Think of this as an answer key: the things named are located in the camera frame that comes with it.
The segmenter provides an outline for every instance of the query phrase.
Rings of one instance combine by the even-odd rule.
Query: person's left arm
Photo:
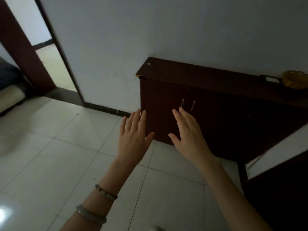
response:
[[[142,160],[150,146],[154,132],[145,137],[146,112],[140,117],[140,109],[133,112],[129,119],[124,117],[120,127],[118,156],[111,164],[108,172],[99,182],[100,188],[112,195],[117,195],[136,165]],[[94,190],[82,203],[82,207],[92,214],[105,217],[109,213],[113,200]],[[61,231],[97,230],[101,225],[75,213],[62,227]]]

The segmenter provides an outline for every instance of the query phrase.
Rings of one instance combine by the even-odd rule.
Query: dark red wooden cabinet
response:
[[[157,58],[148,58],[137,75],[147,134],[155,132],[164,143],[172,144],[169,133],[180,138],[172,109],[181,105],[196,118],[213,154],[241,163],[308,122],[306,94],[288,96],[258,76]]]

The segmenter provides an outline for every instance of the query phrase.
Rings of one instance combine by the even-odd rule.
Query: cabinet top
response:
[[[264,82],[260,76],[149,57],[136,73],[143,79],[274,101],[308,109],[308,93]]]

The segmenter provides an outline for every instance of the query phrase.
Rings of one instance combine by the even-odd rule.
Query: tile floor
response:
[[[115,159],[122,117],[46,97],[0,118],[0,230],[59,230]],[[222,159],[240,187],[237,164]],[[229,230],[198,170],[153,141],[103,230]]]
[[[55,44],[36,50],[57,87],[77,91]]]

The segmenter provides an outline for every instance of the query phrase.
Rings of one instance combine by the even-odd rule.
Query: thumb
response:
[[[169,134],[168,135],[171,138],[171,141],[173,142],[174,146],[178,149],[178,147],[180,146],[181,141],[176,137],[175,134]]]
[[[146,149],[146,151],[148,150],[148,148],[149,148],[149,146],[150,146],[150,144],[151,144],[151,142],[152,142],[152,140],[153,140],[153,138],[154,138],[154,135],[155,135],[155,133],[154,132],[151,132],[151,133],[149,133],[149,135],[145,138],[145,149]]]

